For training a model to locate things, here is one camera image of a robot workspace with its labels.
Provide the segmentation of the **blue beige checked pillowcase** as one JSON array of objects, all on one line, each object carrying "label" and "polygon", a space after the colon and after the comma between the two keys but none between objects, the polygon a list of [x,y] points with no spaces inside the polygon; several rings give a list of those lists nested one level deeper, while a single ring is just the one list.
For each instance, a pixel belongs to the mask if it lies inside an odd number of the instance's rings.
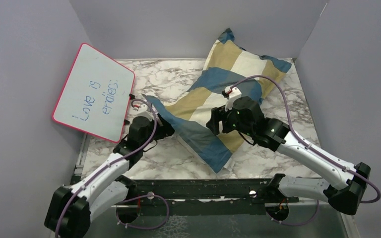
[{"label": "blue beige checked pillowcase", "polygon": [[215,173],[234,165],[233,154],[243,144],[236,131],[214,135],[206,123],[211,110],[226,104],[222,91],[236,84],[242,96],[259,104],[292,67],[291,63],[267,55],[256,55],[235,44],[231,29],[223,31],[214,42],[201,76],[170,105],[145,95],[158,114],[175,130],[188,151],[204,161]]}]

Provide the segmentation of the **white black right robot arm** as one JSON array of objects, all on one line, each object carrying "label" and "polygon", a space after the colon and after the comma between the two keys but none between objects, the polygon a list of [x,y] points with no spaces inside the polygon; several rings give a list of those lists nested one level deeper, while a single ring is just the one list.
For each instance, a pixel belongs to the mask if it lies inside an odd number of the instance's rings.
[{"label": "white black right robot arm", "polygon": [[367,164],[345,162],[309,143],[283,121],[265,117],[259,104],[248,96],[235,100],[230,109],[211,109],[206,125],[214,135],[232,131],[248,135],[255,145],[288,156],[319,175],[297,178],[276,174],[266,189],[271,201],[303,197],[327,202],[347,215],[357,213],[371,171]]}]

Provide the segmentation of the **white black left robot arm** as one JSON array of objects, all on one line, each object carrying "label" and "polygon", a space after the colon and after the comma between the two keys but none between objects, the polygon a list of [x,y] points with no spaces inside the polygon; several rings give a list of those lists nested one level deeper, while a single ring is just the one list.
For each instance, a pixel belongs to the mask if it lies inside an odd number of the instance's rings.
[{"label": "white black left robot arm", "polygon": [[92,221],[117,202],[131,203],[136,190],[131,180],[118,180],[143,156],[152,141],[169,137],[173,127],[160,115],[157,119],[135,117],[127,135],[106,161],[89,176],[71,186],[60,186],[53,194],[44,226],[58,238],[82,238]]}]

